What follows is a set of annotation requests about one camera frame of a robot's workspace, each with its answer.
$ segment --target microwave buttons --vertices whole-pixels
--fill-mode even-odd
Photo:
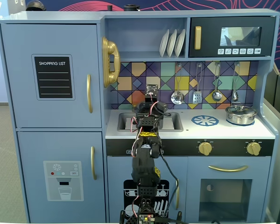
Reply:
[[[224,49],[218,49],[218,55],[223,55],[224,54]]]
[[[231,48],[225,49],[225,54],[226,55],[231,55]]]
[[[232,54],[233,55],[238,55],[238,48],[232,49]]]
[[[254,54],[260,54],[261,53],[261,48],[255,48]]]
[[[254,49],[253,49],[253,48],[248,48],[247,54],[252,55],[253,52],[254,52]]]
[[[246,48],[241,48],[241,49],[239,50],[239,54],[240,54],[240,55],[244,55],[244,54],[246,54],[246,51],[247,51]]]

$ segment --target colorful tile backsplash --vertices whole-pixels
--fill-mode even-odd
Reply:
[[[219,102],[212,99],[215,89],[215,62],[202,62],[202,78],[199,83],[203,97],[201,104],[193,104],[193,92],[197,89],[201,69],[198,68],[196,80],[196,62],[181,62],[181,67],[177,64],[178,62],[121,63],[118,80],[111,85],[112,109],[131,109],[133,105],[144,101],[146,84],[159,86],[158,100],[166,103],[169,109],[225,109],[230,106],[234,62],[221,62],[218,90],[222,93],[222,99]],[[258,62],[240,62],[240,68],[235,69],[235,76],[239,73],[236,84],[238,102],[247,106],[253,104],[257,68]],[[171,102],[171,95],[177,90],[176,79],[180,79],[179,89],[185,96],[181,105]]]

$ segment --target stove knob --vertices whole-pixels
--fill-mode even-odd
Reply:
[[[200,143],[198,148],[199,148],[199,151],[204,155],[209,155],[212,150],[212,146],[209,142]]]
[[[259,155],[260,149],[261,149],[261,147],[260,147],[259,143],[257,143],[257,142],[250,142],[247,145],[247,151],[251,155]]]

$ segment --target gold oven handle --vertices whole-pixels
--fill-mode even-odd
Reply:
[[[242,166],[242,167],[237,168],[237,169],[224,169],[224,168],[220,168],[220,167],[210,165],[209,168],[211,168],[213,170],[216,170],[216,171],[221,171],[221,172],[240,172],[240,171],[243,171],[243,170],[247,169],[248,166]]]
[[[89,112],[92,113],[91,93],[90,93],[91,75],[87,75],[87,101]]]
[[[200,50],[201,48],[201,27],[195,27],[195,50]]]
[[[97,175],[95,174],[94,170],[94,147],[91,147],[91,172],[92,172],[92,177],[94,180],[97,179]]]
[[[116,44],[112,41],[108,41],[103,37],[102,41],[103,49],[103,67],[104,67],[104,87],[108,87],[110,84],[115,83],[120,72],[120,55]],[[110,71],[110,55],[114,55],[114,71]]]
[[[178,206],[179,206],[179,185],[178,185],[178,188],[176,190],[176,206],[175,206],[175,210],[178,210]]]

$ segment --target pot lid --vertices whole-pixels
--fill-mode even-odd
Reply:
[[[243,115],[253,116],[257,114],[257,111],[255,109],[242,105],[229,106],[226,108],[226,112],[238,116],[243,116]]]

